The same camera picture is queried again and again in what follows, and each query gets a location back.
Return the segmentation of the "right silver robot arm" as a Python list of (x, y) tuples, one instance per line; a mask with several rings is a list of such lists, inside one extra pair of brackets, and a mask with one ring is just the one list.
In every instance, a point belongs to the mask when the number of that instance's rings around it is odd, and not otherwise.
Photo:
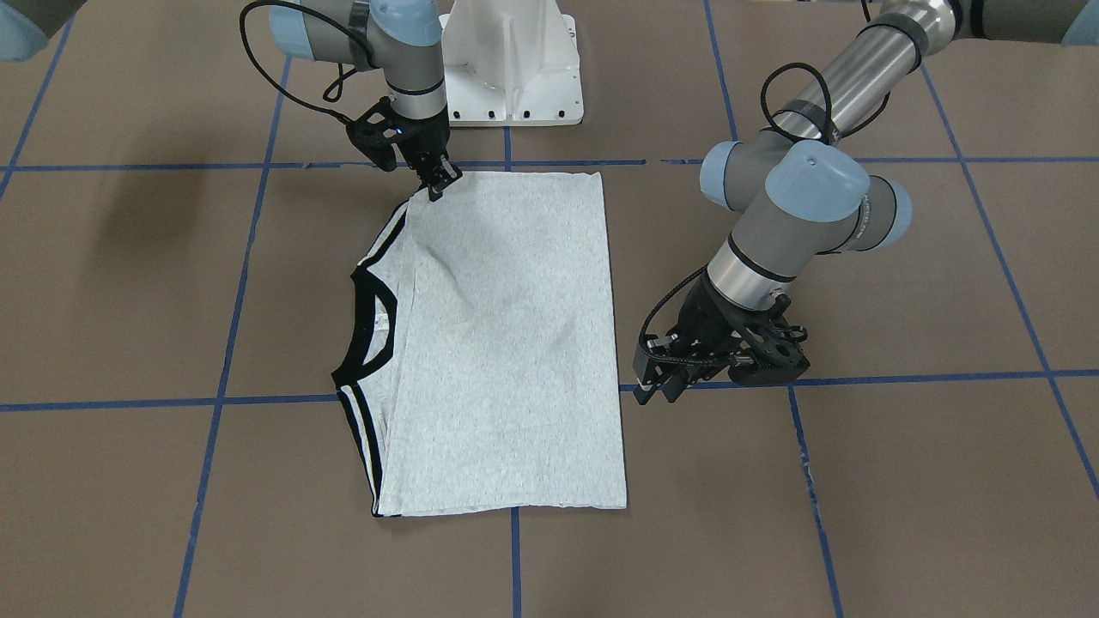
[(460, 179), (449, 161), (449, 110), (435, 1), (267, 1), (271, 38), (290, 58), (333, 63), (337, 80), (322, 95), (335, 102), (356, 73), (379, 70), (388, 93), (359, 118), (303, 102), (342, 123), (349, 143), (381, 169), (397, 161), (417, 173), (436, 201)]

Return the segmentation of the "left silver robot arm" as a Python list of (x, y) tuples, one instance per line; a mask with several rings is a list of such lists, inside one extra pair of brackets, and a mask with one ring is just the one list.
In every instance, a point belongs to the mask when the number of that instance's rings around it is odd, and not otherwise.
[(882, 1), (824, 70), (789, 63), (812, 82), (747, 141), (719, 143), (700, 191), (739, 216), (714, 257), (682, 282), (675, 324), (643, 324), (635, 399), (667, 402), (725, 373), (739, 386), (789, 385), (810, 362), (804, 327), (790, 324), (789, 289), (817, 255), (898, 242), (914, 206), (902, 185), (866, 172), (839, 148), (880, 113), (893, 87), (954, 40), (1096, 45), (1095, 1)]

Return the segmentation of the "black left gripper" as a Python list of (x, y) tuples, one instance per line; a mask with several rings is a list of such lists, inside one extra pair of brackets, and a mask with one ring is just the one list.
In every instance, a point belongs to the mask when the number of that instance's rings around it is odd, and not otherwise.
[(682, 391), (722, 372), (739, 386), (773, 386), (789, 385), (810, 368), (801, 347), (808, 332), (786, 321), (792, 304), (786, 294), (777, 294), (769, 309), (751, 312), (718, 293), (706, 273), (693, 273), (657, 308), (682, 289), (687, 296), (675, 324), (663, 336), (640, 336), (636, 402), (650, 402), (656, 391), (675, 402)]

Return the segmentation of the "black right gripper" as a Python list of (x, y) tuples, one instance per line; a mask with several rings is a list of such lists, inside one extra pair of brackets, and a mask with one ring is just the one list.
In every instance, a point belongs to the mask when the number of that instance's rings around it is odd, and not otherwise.
[(431, 203), (463, 178), (462, 169), (452, 164), (446, 151), (449, 141), (446, 108), (429, 118), (408, 118), (395, 109), (392, 98), (384, 97), (349, 121), (346, 133), (352, 145), (381, 172), (395, 172), (395, 152), (399, 151), (409, 168), (421, 177)]

